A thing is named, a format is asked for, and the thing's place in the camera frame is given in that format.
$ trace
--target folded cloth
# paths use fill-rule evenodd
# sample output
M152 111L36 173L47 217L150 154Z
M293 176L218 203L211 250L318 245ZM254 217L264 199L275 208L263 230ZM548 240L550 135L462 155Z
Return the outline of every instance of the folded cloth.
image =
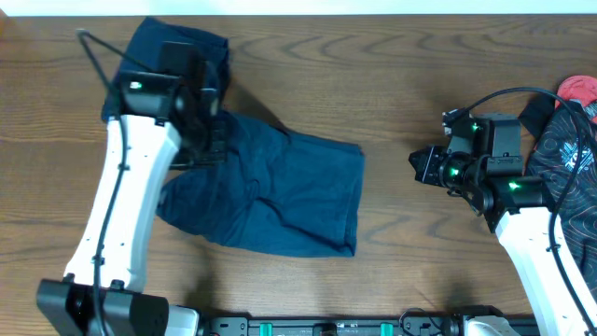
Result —
M597 111L594 100L597 99L597 94L590 103L586 97L570 93L568 86L564 85L566 83L570 81L564 81L558 94L571 99L569 105L572 108L594 118ZM597 174L593 155L585 147L583 159L576 160L578 147L574 124L561 106L554 111L552 99L536 97L524 111L526 117L521 121L525 127L533 128L532 120L546 125L527 163L527 175L543 177L551 194L557 199L575 165L580 165L576 181L566 196L559 215L570 252L593 298L597 300Z
M145 18L134 32L126 49L126 54L152 69L156 69L161 46L164 42L189 43L197 47L201 56L214 66L219 78L220 100L224 98L230 79L229 49L226 38L199 29L171 25L153 18ZM118 73L122 70L145 71L145 69L134 63L122 60L113 79L114 83L118 82ZM104 121L107 120L110 109L114 107L114 100L108 94L102 109L102 119Z
M180 175L158 215L220 245L291 257L351 257L365 159L358 146L225 113L228 161Z

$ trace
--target blue cloth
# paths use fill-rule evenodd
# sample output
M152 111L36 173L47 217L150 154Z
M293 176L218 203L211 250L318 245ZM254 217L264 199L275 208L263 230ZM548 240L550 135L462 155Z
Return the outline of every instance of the blue cloth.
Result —
M225 38L148 18L127 53L156 66L166 41L197 46L215 66L224 93L229 83ZM119 70L142 69L123 61ZM107 99L103 118L112 106ZM353 256L365 169L360 148L220 113L229 129L228 161L170 181L158 215L225 246L293 257Z

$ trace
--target white backdrop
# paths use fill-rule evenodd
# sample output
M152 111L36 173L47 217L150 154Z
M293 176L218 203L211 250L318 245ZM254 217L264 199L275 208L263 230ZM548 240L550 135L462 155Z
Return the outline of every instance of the white backdrop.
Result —
M597 0L0 0L8 16L597 13Z

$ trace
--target wire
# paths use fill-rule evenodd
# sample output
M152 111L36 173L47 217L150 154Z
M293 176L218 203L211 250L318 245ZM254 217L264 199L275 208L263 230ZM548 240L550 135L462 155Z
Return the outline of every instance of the wire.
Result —
M429 318L429 321L431 321L431 324L434 327L436 327L441 333L441 327L439 326L438 323L436 323L436 321L433 320L433 318L431 318L431 315L429 313L427 313L427 311L425 309L419 308L419 307L413 307L413 308L409 308L406 311L404 311L404 313L402 313L400 318L398 318L398 326L401 327L402 331L404 331L408 336L414 336L414 335L404 328L402 319L404 317L406 317L406 315L408 315L409 313L414 312L414 311L422 312L427 318Z
M102 228L100 229L100 236L98 237L98 240L97 240L97 248L95 249L95 256L93 256L93 311L95 313L95 317L97 318L97 323L98 323L100 332L102 333L102 335L107 336L108 331L107 331L107 328L105 325L104 314L102 312L101 292L100 292L100 284L101 284L100 271L101 271L101 265L103 263L102 250L104 249L105 234L107 232L107 227L108 227L108 223L110 222L110 217L112 215L112 211L114 210L114 204L116 203L118 190L120 189L120 184L122 182L122 176L124 175L124 171L127 169L126 162L127 162L128 146L127 146L126 129L124 127L124 122L121 118L120 110L119 110L118 90L114 87L114 85L112 85L108 81L107 77L105 76L104 71L102 70L102 67L100 66L97 59L91 52L91 49L84 37L90 38L94 42L97 42L101 46L104 46L104 47L114 51L116 54L122 56L123 58L125 58L131 62L137 63L137 65L140 65L143 67L145 67L145 66L136 62L135 60L133 60L129 56L125 55L121 51L115 49L114 47L108 45L107 43L100 40L99 38L93 36L88 31L77 30L76 35L78 37L79 43L85 50L87 57L90 59L91 64L93 65L93 68L95 69L95 72L100 77L100 80L104 83L104 86L108 91L108 94L112 94L114 99L116 100L117 108L112 112L114 113L114 116L113 116L114 119L118 121L118 125L120 126L120 139L122 141L122 150L121 150L122 156L120 158L120 164L118 165L118 175L116 178L116 182L114 184L114 190L112 191L112 196L110 197L110 202L105 211L104 222L102 223Z
M547 96L557 100L558 102L560 102L560 104L562 104L564 109L570 114L570 118L572 119L572 122L575 126L576 141L577 141L577 145L578 145L578 151L576 154L576 164L575 164L574 169L572 170L572 173L568 177L566 185L562 189L562 193L560 194L558 201L555 203L555 205L553 207L553 211L551 212L551 217L549 218L549 224L548 224L549 249L548 250L550 250L551 253L553 254L553 258L556 262L556 266L558 267L558 271L560 271L562 280L563 280L564 284L566 285L566 288L568 289L568 292L570 293L570 296L572 297L572 300L574 301L576 308L580 312L580 315L585 320L585 323L587 324L587 328L589 328L589 332L593 336L597 336L597 330L592 325L592 321L589 318L589 314L587 314L587 310L582 305L582 302L580 301L580 298L576 294L576 291L575 291L574 287L572 286L572 283L570 282L570 278L568 277L568 274L566 273L566 270L563 267L562 258L560 257L560 253L558 251L558 248L560 246L556 243L556 238L555 238L555 226L556 226L556 218L558 216L558 212L560 211L563 201L566 198L566 195L568 194L568 192L570 191L572 184L574 183L576 175L578 174L578 168L580 167L580 163L582 162L582 149L584 146L583 142L585 139L582 132L583 131L586 132L587 128L588 128L589 136L590 137L592 136L592 131L591 131L592 127L590 126L589 117L587 117L582 112L575 113L575 110L569 104L567 104L566 101L562 97L553 93L552 91L548 91L548 90L541 89L541 88L533 88L533 87L519 87L519 88L510 88L510 89L505 89L505 90L501 90L501 91L496 91L488 96L485 96L485 97L479 99L477 102L475 102L471 106L465 108L463 113L470 112L471 109L487 102L488 100L490 100L494 97L497 97L502 94L512 93L512 92L536 92L536 93L546 94ZM577 119L577 118L579 118L578 114L583 116L584 119L587 120L589 123L588 124L581 123ZM591 145L591 147L597 149L597 142L595 141L594 138L590 139L590 145Z

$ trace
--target wooden surface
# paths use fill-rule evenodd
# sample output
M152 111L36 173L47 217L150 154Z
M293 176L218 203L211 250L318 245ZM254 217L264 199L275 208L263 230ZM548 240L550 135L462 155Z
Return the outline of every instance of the wooden surface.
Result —
M208 244L156 220L146 292L210 312L397 315L493 304L530 313L506 252L462 200L413 180L441 112L511 86L597 73L592 16L176 17L230 39L227 104L367 155L353 259ZM52 334L35 308L85 228L104 162L104 89L74 30L124 48L142 18L13 19L0 42L0 333ZM108 73L118 59L98 50ZM514 94L479 109L519 113ZM524 134L527 147L530 137Z

